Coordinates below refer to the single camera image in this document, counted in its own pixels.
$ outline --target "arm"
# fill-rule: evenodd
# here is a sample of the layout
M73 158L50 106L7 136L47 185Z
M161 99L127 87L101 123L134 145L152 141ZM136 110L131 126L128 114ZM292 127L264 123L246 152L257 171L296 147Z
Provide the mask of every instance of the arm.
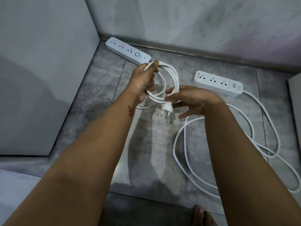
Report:
M154 90L157 65L133 71L112 106L64 150L4 226L98 224L135 108L145 89Z
M298 203L217 94L181 86L165 99L181 100L174 108L188 106L179 118L205 115L213 172L229 225L301 225Z

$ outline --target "tattoo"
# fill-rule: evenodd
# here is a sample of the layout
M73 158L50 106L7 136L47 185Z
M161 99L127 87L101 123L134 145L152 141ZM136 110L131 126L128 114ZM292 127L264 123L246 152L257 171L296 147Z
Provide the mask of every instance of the tattoo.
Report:
M129 108L129 116L134 117L134 106L132 107L128 106L128 108Z

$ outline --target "foot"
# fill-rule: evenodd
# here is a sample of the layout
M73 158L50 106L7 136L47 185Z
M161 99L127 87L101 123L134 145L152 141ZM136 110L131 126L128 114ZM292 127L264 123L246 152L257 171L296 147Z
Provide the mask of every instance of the foot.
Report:
M213 217L200 206L193 208L192 226L218 226Z

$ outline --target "person's left arm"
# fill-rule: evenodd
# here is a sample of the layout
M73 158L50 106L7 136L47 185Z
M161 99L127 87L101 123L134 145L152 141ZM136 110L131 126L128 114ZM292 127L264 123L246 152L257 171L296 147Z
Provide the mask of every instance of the person's left arm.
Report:
M136 106L154 90L158 60L138 66L126 89L54 162L3 224L97 225Z

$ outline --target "baseboard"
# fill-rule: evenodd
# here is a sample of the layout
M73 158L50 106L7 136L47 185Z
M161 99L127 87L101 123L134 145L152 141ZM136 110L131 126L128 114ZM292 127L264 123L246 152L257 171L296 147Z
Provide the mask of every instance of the baseboard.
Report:
M99 33L99 37L102 41L107 41L112 36L113 35L104 35ZM145 40L132 39L129 37L122 37L122 36L114 36L114 37L132 46L139 47L139 48L147 48L147 49L152 49L157 51L165 51L165 52L170 52L175 54L200 57L204 59L216 60L220 62L233 63L237 65L243 65L243 66L278 71L278 72L286 72L292 74L298 74L301 72L301 67L298 66L291 66L291 65L284 65L284 64L277 65L274 63L260 62L257 60L246 60L246 59L242 59L240 56L235 56L235 55L217 54L214 52L200 51L196 49L177 47L172 45L165 45L165 44L154 43Z

